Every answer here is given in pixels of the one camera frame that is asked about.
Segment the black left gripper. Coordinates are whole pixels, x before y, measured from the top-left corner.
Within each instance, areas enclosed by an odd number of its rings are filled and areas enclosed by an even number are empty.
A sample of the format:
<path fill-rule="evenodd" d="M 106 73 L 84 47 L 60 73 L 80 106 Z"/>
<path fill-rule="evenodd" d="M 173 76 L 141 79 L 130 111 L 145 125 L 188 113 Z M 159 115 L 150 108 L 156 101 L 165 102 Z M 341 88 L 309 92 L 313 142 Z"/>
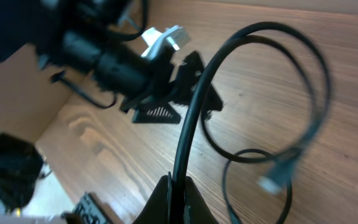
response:
<path fill-rule="evenodd" d="M 170 62 L 174 49 L 163 47 L 150 61 L 152 73 L 146 88 L 139 95 L 125 97 L 120 105 L 123 112 L 135 109 L 133 123 L 179 124 L 181 116 L 169 104 L 189 106 L 194 120 L 203 110 L 222 111 L 223 100 L 211 84 L 209 71 L 200 53 L 195 50 L 187 55 L 179 66 L 176 78 L 170 81 L 174 65 Z"/>

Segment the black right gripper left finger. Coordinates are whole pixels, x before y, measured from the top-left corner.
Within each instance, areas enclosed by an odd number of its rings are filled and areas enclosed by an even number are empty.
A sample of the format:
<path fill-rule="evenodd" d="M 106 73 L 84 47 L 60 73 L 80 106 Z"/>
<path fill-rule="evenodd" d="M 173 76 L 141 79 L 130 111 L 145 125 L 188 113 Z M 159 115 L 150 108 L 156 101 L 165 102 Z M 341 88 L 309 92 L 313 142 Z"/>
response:
<path fill-rule="evenodd" d="M 133 224 L 169 223 L 170 199 L 172 194 L 172 175 L 163 175 L 150 195 L 145 207 Z"/>

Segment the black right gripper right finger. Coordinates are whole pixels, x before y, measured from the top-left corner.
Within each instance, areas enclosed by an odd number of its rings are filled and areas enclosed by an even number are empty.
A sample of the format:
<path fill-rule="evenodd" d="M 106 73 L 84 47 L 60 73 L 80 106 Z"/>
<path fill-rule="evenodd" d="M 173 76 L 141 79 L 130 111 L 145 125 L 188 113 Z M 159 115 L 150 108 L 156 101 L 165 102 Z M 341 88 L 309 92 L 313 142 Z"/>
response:
<path fill-rule="evenodd" d="M 185 180 L 184 224 L 218 224 L 191 177 Z"/>

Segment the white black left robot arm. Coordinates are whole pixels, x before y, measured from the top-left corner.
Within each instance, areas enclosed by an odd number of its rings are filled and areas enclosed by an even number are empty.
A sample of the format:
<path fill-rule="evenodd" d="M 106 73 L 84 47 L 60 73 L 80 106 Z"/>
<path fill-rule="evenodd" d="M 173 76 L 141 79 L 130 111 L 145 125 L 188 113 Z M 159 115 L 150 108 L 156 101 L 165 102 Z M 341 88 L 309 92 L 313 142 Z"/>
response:
<path fill-rule="evenodd" d="M 127 42 L 147 30 L 149 2 L 142 1 L 141 25 L 132 34 L 111 30 L 129 12 L 130 1 L 0 0 L 0 63 L 25 44 L 35 47 L 40 70 L 49 65 L 91 74 L 102 91 L 124 97 L 122 112 L 134 123 L 177 124 L 173 105 L 188 106 L 203 61 L 192 52 L 179 68 L 171 62 L 184 31 L 168 29 L 143 55 Z"/>

